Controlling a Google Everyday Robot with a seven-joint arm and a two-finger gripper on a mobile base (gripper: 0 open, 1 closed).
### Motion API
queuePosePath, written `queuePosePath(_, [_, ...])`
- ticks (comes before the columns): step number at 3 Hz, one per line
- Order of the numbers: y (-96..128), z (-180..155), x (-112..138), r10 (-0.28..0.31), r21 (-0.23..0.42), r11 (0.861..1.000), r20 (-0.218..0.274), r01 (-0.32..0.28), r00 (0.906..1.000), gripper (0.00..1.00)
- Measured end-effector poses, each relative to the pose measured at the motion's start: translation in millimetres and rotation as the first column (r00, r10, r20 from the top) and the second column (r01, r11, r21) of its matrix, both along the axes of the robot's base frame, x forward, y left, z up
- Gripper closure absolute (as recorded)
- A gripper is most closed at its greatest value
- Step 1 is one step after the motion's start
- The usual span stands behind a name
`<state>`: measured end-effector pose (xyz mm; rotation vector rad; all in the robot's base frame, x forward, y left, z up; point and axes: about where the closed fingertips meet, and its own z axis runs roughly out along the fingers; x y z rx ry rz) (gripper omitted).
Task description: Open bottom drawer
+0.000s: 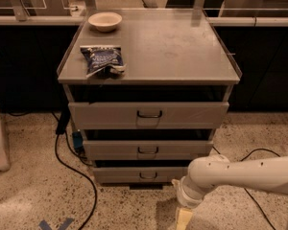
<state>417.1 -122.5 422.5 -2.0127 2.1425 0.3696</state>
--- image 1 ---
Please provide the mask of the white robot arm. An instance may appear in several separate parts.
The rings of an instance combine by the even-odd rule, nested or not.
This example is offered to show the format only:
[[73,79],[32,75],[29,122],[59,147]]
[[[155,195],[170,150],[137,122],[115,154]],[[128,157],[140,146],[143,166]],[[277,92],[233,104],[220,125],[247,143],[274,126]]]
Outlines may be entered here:
[[242,162],[230,162],[221,154],[200,157],[189,164],[185,176],[180,180],[173,179],[172,184],[179,203],[176,230],[186,230],[192,210],[218,186],[230,185],[288,195],[288,156]]

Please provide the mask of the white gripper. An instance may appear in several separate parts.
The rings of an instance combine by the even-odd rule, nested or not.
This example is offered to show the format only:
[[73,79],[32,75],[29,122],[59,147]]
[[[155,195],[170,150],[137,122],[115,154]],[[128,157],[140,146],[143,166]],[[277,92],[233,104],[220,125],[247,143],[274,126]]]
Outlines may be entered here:
[[172,179],[172,185],[176,189],[177,200],[181,208],[176,211],[176,230],[186,230],[190,222],[193,212],[204,200],[204,193],[197,188],[186,176],[182,179]]

